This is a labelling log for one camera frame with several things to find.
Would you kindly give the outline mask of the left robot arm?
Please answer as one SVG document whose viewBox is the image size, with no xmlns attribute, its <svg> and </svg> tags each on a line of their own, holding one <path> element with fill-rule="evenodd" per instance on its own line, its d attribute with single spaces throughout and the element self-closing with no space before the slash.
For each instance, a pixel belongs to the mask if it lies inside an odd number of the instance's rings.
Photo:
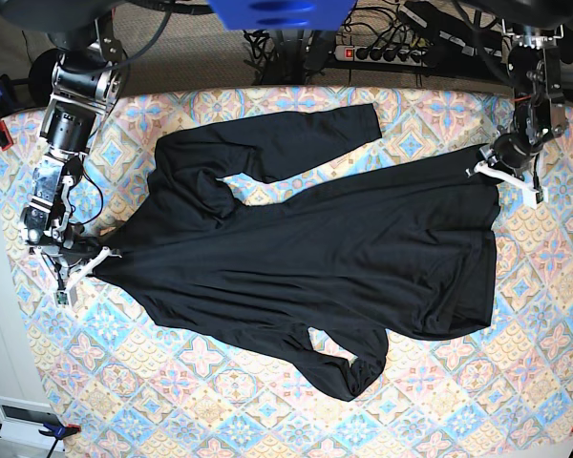
<svg viewBox="0 0 573 458">
<path fill-rule="evenodd" d="M 566 103 L 573 97 L 573 72 L 562 75 L 559 41 L 573 20 L 573 1 L 469 1 L 470 17 L 459 2 L 453 7 L 473 34 L 477 55 L 500 82 L 513 91 L 511 123 L 499 126 L 499 136 L 479 149 L 480 161 L 466 174 L 506 182 L 520 190 L 524 204 L 535 209 L 546 200 L 541 185 L 541 151 L 565 134 Z M 503 70 L 486 51 L 481 14 L 501 22 L 502 35 L 511 40 Z"/>
</svg>

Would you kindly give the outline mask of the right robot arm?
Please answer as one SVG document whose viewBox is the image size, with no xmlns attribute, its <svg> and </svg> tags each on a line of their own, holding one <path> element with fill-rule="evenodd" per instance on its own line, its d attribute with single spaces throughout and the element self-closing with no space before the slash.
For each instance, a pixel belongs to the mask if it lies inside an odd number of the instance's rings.
<svg viewBox="0 0 573 458">
<path fill-rule="evenodd" d="M 71 191 L 87 177 L 92 131 L 116 106 L 132 62 L 115 37 L 115 1 L 0 1 L 0 15 L 48 35 L 57 50 L 39 136 L 47 150 L 18 224 L 21 238 L 49 278 L 56 305 L 75 301 L 75 285 L 119 252 L 84 234 L 73 220 Z"/>
</svg>

